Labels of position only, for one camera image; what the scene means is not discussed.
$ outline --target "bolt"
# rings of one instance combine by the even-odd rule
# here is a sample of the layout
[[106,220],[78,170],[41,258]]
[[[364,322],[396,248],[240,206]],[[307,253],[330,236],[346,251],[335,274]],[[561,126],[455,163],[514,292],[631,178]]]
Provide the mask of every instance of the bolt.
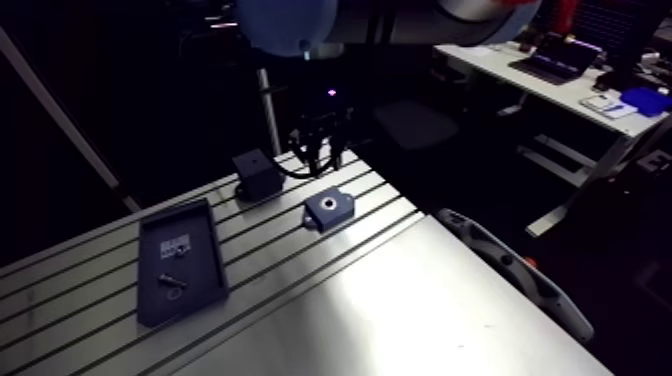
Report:
[[181,289],[186,289],[187,286],[189,286],[187,282],[180,281],[179,279],[166,273],[163,273],[159,276],[159,283],[170,287],[179,287]]

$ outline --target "table leg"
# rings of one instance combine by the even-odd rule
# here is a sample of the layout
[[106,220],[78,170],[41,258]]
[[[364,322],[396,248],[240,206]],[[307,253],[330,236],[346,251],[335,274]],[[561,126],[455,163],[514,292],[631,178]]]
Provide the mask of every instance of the table leg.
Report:
[[651,134],[651,137],[649,137],[641,146],[638,147],[638,150],[634,157],[632,157],[632,160],[638,161],[651,152],[653,145],[655,145],[658,140],[660,140],[670,130],[670,128],[672,128],[672,116],[668,116],[667,119],[663,120],[662,124],[658,125],[656,130],[653,131],[653,134]]
[[609,174],[618,167],[618,164],[625,158],[630,150],[632,150],[632,147],[637,141],[639,141],[639,138],[620,136],[614,145],[609,148],[607,153],[599,160],[599,162],[597,162],[597,165],[590,175],[588,175],[586,181],[579,187],[572,197],[570,197],[564,204],[558,206],[550,213],[527,226],[527,233],[534,237],[541,236],[562,221],[567,215],[569,208],[583,193],[585,193],[586,189],[598,179],[609,176]]

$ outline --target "label sticker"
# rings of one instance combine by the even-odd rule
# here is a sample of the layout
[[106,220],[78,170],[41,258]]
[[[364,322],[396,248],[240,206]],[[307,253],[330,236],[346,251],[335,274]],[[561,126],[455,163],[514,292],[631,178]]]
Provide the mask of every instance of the label sticker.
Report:
[[163,241],[160,244],[161,260],[174,257],[178,252],[184,253],[190,249],[191,242],[189,240],[189,234]]

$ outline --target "blue object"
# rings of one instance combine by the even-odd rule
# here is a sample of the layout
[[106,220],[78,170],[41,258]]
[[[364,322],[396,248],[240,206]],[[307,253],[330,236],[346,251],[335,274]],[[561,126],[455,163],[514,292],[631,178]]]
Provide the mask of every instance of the blue object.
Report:
[[320,232],[327,231],[355,215],[355,199],[338,188],[331,187],[305,201],[303,223]]
[[254,47],[277,56],[302,56],[331,32],[338,0],[244,0],[236,10]]
[[639,113],[647,117],[658,116],[672,106],[672,99],[644,87],[624,91],[621,101],[637,107]]

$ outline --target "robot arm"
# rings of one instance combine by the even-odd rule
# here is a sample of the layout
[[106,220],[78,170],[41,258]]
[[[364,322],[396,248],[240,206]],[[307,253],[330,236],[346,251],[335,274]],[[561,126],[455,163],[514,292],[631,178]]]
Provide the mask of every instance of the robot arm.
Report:
[[239,0],[253,46],[301,56],[323,43],[501,43],[528,24],[541,0]]

